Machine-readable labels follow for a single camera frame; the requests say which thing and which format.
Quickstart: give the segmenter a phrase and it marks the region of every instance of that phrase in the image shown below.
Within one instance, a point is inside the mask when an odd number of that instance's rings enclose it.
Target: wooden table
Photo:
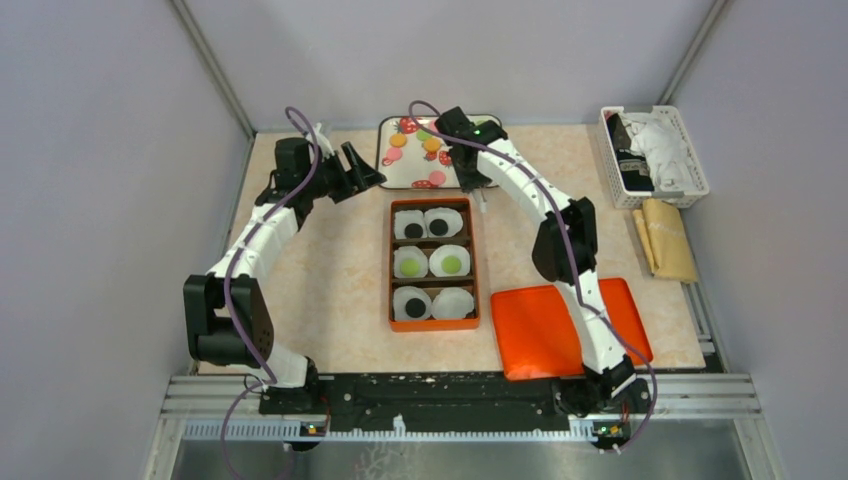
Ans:
[[[627,280],[659,368],[704,366],[694,325],[677,282],[650,276],[627,210],[613,208],[594,126],[507,126],[510,139],[534,167],[568,195],[589,197],[598,217],[598,273]],[[251,155],[233,239],[274,168],[274,144],[284,134],[259,134]],[[376,157],[377,132],[334,132],[338,147],[351,141]],[[488,213],[474,211],[482,255],[482,321],[473,331],[394,333],[388,325],[388,211],[396,199],[461,196],[457,190],[392,191],[375,187],[334,205],[321,199],[283,250],[262,291],[276,340],[311,357],[321,372],[500,370],[489,297],[493,292],[546,283],[530,252],[532,225],[501,190],[488,189]],[[201,365],[201,372],[220,371]]]

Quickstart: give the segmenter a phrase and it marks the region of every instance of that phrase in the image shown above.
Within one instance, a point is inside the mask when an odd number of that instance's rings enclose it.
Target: tan towel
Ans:
[[[684,283],[698,280],[683,219],[676,207],[649,198],[642,203],[642,210],[633,210],[633,219],[654,276]]]

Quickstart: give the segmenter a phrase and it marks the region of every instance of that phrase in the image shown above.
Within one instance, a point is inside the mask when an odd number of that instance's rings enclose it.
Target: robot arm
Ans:
[[[602,398],[617,396],[636,379],[633,363],[599,318],[599,313],[585,308],[578,301],[579,285],[583,303],[606,315],[595,270],[598,247],[592,202],[586,198],[575,200],[545,180],[493,121],[474,125],[456,107],[442,114],[436,121],[436,127],[439,132],[487,145],[513,159],[510,163],[492,152],[446,140],[464,191],[472,191],[494,180],[538,226],[533,263],[545,279],[554,283],[565,300],[580,340],[587,378],[599,385]],[[562,208],[562,218],[569,228],[568,236],[579,276],[576,282],[572,278],[562,232],[550,200],[557,208]]]
[[[238,256],[230,274],[233,306],[253,346],[277,377],[275,386],[297,388],[309,383],[310,377],[315,381],[317,373],[312,362],[275,341],[261,284],[284,245],[303,226],[314,200],[329,196],[339,203],[386,180],[362,160],[350,143],[342,145],[350,164],[350,169],[345,171],[338,153],[320,133],[320,128],[316,137],[323,158],[315,160],[320,163],[309,183],[282,208],[277,206],[304,181],[311,165],[311,139],[278,141],[274,150],[277,168],[272,172],[273,182],[269,182],[256,198],[244,230],[205,275],[192,275],[186,280],[183,299],[192,358],[214,365],[238,366],[269,380],[224,308],[224,280],[233,258]]]

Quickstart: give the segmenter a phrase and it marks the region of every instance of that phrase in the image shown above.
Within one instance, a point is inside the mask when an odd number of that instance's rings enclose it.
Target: plastic basket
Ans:
[[[689,158],[692,159],[692,163],[694,164],[694,169],[690,168],[689,170],[692,174],[692,180],[697,187],[696,190],[685,190],[682,192],[634,192],[624,188],[624,180],[621,178],[621,171],[618,169],[618,162],[615,159],[615,151],[612,148],[612,139],[607,130],[606,122],[606,119],[610,115],[621,112],[651,112],[664,116],[671,121],[686,143]],[[609,180],[610,190],[612,191],[612,198],[616,208],[639,208],[642,206],[642,202],[648,198],[659,198],[677,208],[688,208],[698,201],[699,198],[710,193],[710,187],[707,185],[707,179],[704,177],[704,169],[701,168],[701,162],[695,154],[692,142],[689,141],[689,134],[686,133],[686,127],[683,126],[683,119],[680,118],[680,112],[676,108],[665,105],[647,108],[604,107],[601,109],[601,116],[598,121],[597,136],[598,146],[600,147],[601,155],[604,157],[604,167],[607,171],[607,179]]]

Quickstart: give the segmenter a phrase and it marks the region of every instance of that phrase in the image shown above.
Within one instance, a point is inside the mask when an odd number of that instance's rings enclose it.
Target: white wall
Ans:
[[[422,98],[510,122],[651,104],[712,0],[191,0],[259,130],[282,106],[373,128]]]
[[[677,100],[703,281],[796,479],[848,471],[846,24],[843,0],[736,2]]]
[[[246,139],[164,0],[0,7],[0,478],[137,478]]]

